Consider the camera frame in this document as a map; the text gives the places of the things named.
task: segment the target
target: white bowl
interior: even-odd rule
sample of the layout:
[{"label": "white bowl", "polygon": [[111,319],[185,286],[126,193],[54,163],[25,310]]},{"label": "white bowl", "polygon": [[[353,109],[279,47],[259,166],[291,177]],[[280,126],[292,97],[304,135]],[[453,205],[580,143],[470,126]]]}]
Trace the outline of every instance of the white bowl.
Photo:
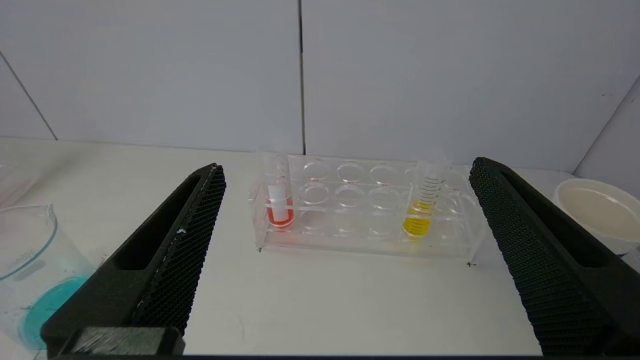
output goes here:
[{"label": "white bowl", "polygon": [[554,203],[616,255],[640,246],[640,201],[619,188],[570,179],[556,188]]}]

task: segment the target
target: beaker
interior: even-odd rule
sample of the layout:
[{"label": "beaker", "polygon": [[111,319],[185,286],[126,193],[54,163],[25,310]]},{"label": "beaker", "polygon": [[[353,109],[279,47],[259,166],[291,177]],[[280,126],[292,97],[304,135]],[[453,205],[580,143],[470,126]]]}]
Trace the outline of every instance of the beaker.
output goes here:
[{"label": "beaker", "polygon": [[52,205],[0,210],[0,329],[28,350],[40,328],[94,271],[61,231]]}]

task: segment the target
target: table surface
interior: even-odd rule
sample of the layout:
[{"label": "table surface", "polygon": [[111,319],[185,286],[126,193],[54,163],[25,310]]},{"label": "table surface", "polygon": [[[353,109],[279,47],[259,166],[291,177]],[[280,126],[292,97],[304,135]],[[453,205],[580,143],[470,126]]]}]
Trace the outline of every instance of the table surface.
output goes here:
[{"label": "table surface", "polygon": [[[0,138],[0,161],[38,182],[16,205],[54,204],[94,263],[108,257],[184,180],[209,163],[227,179],[185,354],[541,354],[495,242],[462,261],[304,249],[258,253],[249,153]],[[541,193],[573,176],[515,169]],[[0,359],[26,355],[0,337]]]}]

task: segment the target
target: test tube rack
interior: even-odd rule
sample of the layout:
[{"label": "test tube rack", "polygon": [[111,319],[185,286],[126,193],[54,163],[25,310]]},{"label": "test tube rack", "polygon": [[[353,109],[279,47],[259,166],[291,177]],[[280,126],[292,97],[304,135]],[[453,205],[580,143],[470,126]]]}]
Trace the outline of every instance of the test tube rack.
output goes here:
[{"label": "test tube rack", "polygon": [[267,189],[257,174],[249,191],[256,245],[445,258],[471,262],[490,236],[468,182],[470,167],[447,172],[427,235],[407,237],[407,215],[416,162],[288,155],[294,220],[269,223]]}]

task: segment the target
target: graduated test tube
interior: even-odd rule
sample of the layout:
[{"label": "graduated test tube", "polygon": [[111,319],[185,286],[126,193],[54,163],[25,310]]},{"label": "graduated test tube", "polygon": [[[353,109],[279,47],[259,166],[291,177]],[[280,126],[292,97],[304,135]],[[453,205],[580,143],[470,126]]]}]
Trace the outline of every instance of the graduated test tube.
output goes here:
[{"label": "graduated test tube", "polygon": [[448,167],[444,160],[418,162],[406,213],[420,218],[405,218],[403,230],[409,238],[417,240],[427,235]]},{"label": "graduated test tube", "polygon": [[289,159],[284,152],[262,152],[262,176],[267,188],[267,216],[269,223],[275,227],[285,227],[293,222],[291,199],[291,178],[289,175]]}]

